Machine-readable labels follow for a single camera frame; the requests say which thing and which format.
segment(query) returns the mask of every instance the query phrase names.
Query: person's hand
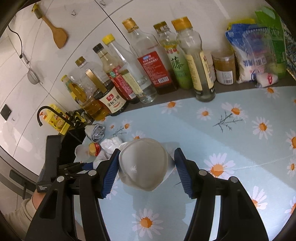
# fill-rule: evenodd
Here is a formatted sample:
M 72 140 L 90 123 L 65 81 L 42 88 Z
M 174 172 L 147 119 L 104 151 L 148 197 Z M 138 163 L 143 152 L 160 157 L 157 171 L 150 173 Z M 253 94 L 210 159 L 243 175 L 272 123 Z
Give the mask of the person's hand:
M 33 196 L 32 196 L 32 202 L 36 210 L 38 209 L 40 203 L 42 202 L 43 198 L 45 197 L 46 193 L 38 193 L 37 189 L 35 190 Z

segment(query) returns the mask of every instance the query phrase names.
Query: black bottle cap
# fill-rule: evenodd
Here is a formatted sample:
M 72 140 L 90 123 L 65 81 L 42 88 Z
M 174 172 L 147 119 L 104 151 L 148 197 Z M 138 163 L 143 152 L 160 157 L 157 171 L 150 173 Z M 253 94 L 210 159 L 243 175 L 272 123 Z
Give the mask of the black bottle cap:
M 97 46 L 95 46 L 93 48 L 93 51 L 95 51 L 95 53 L 100 52 L 102 49 L 104 49 L 103 45 L 101 43 L 99 43 Z

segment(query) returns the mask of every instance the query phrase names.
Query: green package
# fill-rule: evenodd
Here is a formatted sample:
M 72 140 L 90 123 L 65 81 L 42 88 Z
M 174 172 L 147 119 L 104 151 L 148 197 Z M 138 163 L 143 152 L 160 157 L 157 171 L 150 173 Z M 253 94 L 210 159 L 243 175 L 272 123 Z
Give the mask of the green package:
M 286 74 L 286 52 L 284 31 L 281 25 L 281 19 L 275 10 L 269 7 L 262 7 L 261 10 L 255 11 L 258 23 L 268 27 L 272 45 L 275 52 L 276 64 L 271 66 L 272 70 L 282 78 Z

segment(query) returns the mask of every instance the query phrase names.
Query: light blue tablecloth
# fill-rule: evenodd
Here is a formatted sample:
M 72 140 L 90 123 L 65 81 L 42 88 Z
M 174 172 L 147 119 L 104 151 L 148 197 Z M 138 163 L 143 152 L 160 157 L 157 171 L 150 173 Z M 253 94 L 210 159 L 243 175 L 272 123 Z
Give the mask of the light blue tablecloth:
M 184 99 L 107 117 L 101 123 L 106 138 L 153 138 L 181 147 L 187 159 L 213 175 L 238 177 L 270 240 L 296 206 L 296 87 L 221 93 L 210 103 Z M 183 240 L 195 200 L 176 185 L 179 182 L 175 170 L 152 192 L 117 180 L 111 194 L 100 200 L 111 240 Z M 216 201 L 211 240 L 218 230 L 220 198 Z M 78 197 L 75 217 L 81 224 Z

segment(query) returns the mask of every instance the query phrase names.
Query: sleeve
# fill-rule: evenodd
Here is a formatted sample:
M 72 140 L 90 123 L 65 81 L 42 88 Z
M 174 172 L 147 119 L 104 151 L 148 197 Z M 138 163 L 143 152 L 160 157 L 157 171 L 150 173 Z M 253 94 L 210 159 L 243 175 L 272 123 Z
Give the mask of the sleeve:
M 36 208 L 32 200 L 26 199 L 19 209 L 4 215 L 4 217 L 19 238 L 24 240 L 35 213 Z

